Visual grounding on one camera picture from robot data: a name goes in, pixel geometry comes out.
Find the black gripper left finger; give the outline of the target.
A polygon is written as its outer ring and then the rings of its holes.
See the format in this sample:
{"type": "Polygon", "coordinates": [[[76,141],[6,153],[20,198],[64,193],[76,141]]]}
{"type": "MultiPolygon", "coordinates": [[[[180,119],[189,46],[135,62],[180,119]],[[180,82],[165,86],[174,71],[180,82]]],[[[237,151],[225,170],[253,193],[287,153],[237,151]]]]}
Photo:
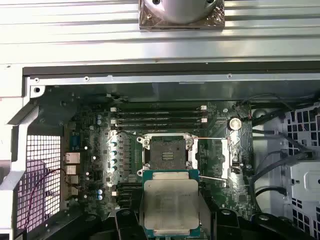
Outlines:
{"type": "Polygon", "coordinates": [[[139,210],[142,191],[116,191],[90,203],[85,213],[83,240],[143,240],[139,210]]]}

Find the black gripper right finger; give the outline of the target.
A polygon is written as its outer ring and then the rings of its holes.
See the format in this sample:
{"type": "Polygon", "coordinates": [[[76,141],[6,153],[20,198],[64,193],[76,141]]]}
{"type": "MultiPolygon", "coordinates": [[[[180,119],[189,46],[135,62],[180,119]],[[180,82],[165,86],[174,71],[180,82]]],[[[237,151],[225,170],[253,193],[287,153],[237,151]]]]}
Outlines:
{"type": "Polygon", "coordinates": [[[199,220],[210,240],[312,240],[309,234],[268,213],[250,220],[220,208],[209,194],[199,195],[199,220]]]}

